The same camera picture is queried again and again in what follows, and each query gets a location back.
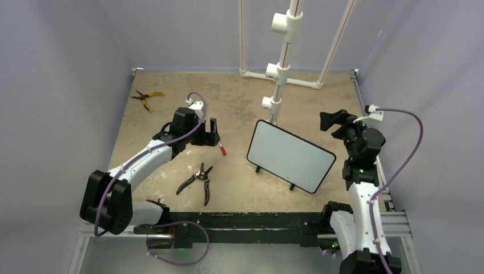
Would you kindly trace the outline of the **red and white marker pen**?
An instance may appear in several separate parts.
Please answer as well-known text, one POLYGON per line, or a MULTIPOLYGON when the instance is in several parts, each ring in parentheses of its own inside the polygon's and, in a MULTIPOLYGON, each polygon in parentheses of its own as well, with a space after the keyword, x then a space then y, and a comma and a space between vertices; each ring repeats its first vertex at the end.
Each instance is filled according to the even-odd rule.
POLYGON ((222 155, 223 156, 226 156, 227 155, 227 152, 226 152, 226 150, 225 150, 225 148, 224 148, 224 146, 222 145, 221 142, 218 142, 218 146, 219 146, 219 148, 221 150, 222 155))

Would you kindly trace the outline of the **small black-framed whiteboard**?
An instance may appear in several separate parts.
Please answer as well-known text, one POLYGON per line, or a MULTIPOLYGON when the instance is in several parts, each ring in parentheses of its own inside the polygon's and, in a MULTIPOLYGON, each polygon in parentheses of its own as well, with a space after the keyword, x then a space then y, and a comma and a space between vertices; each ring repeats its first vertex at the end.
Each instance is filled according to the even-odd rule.
POLYGON ((247 161, 314 194, 336 162, 336 155, 266 120, 256 122, 247 161))

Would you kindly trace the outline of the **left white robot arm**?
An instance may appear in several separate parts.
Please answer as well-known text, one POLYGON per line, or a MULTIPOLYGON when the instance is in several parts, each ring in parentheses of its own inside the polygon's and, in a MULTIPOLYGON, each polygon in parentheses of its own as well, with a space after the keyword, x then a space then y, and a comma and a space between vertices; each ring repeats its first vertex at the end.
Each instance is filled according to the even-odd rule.
POLYGON ((169 208, 161 202, 134 202, 132 194, 155 170, 170 162, 187 145, 216 146, 220 141, 216 119, 205 130, 206 104, 198 100, 179 107, 171 122, 163 126, 148 144, 123 164, 96 170, 87 180, 80 218, 95 226, 95 235, 118 235, 131 225, 148 225, 155 233, 170 227, 169 208))

